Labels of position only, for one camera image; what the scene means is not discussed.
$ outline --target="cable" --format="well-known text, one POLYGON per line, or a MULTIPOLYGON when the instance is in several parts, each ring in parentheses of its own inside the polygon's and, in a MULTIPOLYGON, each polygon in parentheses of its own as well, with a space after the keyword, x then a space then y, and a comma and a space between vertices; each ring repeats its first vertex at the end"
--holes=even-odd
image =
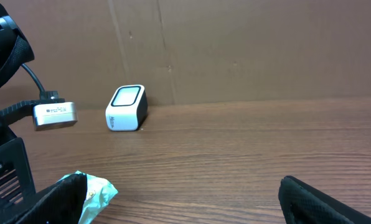
POLYGON ((32 79, 34 80, 34 82, 36 83, 37 87, 39 88, 39 91, 40 93, 44 93, 45 90, 44 90, 44 87, 43 85, 41 84, 41 82, 39 81, 39 79, 37 78, 37 76, 35 75, 35 73, 28 67, 28 65, 26 64, 22 64, 21 67, 27 72, 29 73, 29 75, 32 77, 32 79))

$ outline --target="brown wall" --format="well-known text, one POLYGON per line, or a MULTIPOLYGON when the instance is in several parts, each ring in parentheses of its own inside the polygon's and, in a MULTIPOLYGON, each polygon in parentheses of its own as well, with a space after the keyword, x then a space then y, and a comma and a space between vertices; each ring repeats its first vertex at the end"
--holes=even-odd
MULTIPOLYGON (((371 0, 0 0, 46 89, 104 108, 140 83, 155 105, 371 95, 371 0)), ((37 98, 20 71, 0 108, 37 98)))

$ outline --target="wooden tabletop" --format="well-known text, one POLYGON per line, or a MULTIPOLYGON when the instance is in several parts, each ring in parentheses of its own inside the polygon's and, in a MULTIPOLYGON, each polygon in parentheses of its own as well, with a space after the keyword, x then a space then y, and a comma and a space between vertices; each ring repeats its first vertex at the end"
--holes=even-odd
POLYGON ((24 138, 37 191, 80 170, 120 191, 95 223, 284 223, 293 175, 371 217, 371 98, 150 107, 136 132, 108 130, 105 110, 24 138))

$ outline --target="teal plastic bag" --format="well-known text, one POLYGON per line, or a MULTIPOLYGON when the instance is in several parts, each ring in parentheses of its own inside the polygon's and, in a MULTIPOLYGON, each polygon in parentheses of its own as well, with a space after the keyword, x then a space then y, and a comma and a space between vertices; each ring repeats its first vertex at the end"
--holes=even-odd
POLYGON ((110 200, 118 193, 118 190, 106 179, 86 174, 87 195, 83 204, 82 215, 79 224, 89 224, 109 204, 110 200))

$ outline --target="device screen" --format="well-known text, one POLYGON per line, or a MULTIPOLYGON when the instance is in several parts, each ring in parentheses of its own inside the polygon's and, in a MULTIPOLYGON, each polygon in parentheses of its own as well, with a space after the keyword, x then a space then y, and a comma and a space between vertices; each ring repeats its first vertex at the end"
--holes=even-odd
POLYGON ((136 101, 139 86, 130 86, 121 88, 112 102, 112 106, 129 106, 136 101))

